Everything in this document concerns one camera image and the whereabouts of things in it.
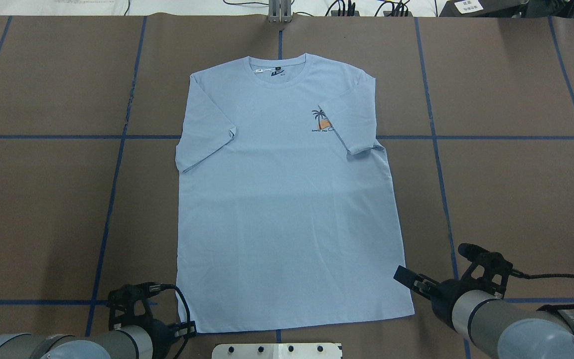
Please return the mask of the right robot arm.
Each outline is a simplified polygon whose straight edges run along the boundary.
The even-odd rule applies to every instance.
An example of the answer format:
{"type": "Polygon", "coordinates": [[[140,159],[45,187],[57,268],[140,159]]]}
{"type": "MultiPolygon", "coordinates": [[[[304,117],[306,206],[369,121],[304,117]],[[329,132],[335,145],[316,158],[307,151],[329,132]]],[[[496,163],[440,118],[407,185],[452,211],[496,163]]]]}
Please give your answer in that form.
{"type": "Polygon", "coordinates": [[[442,323],[492,359],[574,359],[574,304],[526,311],[464,280],[437,282],[403,266],[394,278],[428,299],[442,323]]]}

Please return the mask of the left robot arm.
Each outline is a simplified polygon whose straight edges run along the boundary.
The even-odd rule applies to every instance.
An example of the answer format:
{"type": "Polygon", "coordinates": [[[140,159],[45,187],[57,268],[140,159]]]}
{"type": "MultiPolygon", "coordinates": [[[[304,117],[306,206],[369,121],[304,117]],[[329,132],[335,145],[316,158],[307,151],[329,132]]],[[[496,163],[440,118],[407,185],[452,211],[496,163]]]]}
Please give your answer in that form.
{"type": "Polygon", "coordinates": [[[0,359],[164,359],[180,339],[196,336],[194,321],[166,325],[116,324],[92,337],[66,334],[0,335],[0,359]]]}

